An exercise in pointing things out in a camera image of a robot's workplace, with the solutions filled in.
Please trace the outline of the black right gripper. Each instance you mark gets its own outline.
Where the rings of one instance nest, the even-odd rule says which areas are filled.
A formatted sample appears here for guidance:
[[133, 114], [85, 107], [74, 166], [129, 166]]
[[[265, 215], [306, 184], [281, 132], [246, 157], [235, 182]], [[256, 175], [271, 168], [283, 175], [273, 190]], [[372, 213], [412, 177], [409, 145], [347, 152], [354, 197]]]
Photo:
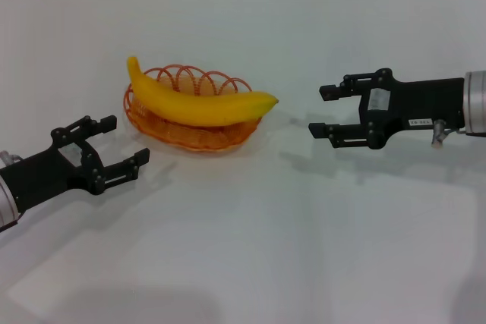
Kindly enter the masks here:
[[361, 96], [361, 124], [310, 123], [314, 139], [328, 139], [333, 148], [381, 149], [401, 131], [433, 129], [439, 122], [445, 130], [465, 127], [464, 79], [449, 78], [401, 82], [390, 69], [368, 74], [347, 74], [339, 85], [319, 88], [324, 101]]

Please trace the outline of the yellow banana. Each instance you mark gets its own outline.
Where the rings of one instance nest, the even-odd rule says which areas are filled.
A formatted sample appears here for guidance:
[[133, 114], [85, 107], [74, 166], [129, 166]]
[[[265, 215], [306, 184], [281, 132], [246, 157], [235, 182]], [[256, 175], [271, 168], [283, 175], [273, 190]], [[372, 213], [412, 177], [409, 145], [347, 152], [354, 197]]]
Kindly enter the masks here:
[[265, 92], [195, 96], [174, 91], [147, 76], [136, 57], [127, 60], [128, 74], [136, 99], [153, 114], [192, 127], [222, 127], [257, 120], [279, 100]]

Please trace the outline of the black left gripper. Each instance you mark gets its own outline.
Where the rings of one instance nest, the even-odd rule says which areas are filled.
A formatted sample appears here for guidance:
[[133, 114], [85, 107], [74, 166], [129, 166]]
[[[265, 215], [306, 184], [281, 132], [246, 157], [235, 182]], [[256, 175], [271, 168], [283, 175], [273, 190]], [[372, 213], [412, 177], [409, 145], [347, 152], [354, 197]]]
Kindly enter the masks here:
[[13, 165], [0, 160], [0, 213], [23, 213], [68, 190], [100, 195], [107, 189], [137, 180], [140, 168], [150, 160], [148, 148], [108, 166], [86, 141], [117, 128], [110, 115], [99, 121], [89, 115], [51, 132], [48, 149]]

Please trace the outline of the orange woven plastic basket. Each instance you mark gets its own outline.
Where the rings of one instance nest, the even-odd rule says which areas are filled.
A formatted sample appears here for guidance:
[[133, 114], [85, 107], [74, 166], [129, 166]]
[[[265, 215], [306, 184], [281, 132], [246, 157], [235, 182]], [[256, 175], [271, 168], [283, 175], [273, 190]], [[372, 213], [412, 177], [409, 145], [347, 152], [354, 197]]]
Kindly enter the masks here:
[[[246, 81], [220, 71], [203, 71], [189, 65], [170, 64], [144, 72], [173, 90], [195, 96], [248, 93]], [[223, 127], [192, 127], [162, 119], [148, 111], [127, 87], [123, 99], [125, 114], [142, 134], [170, 146], [197, 153], [219, 153], [239, 148], [257, 130], [260, 120]]]

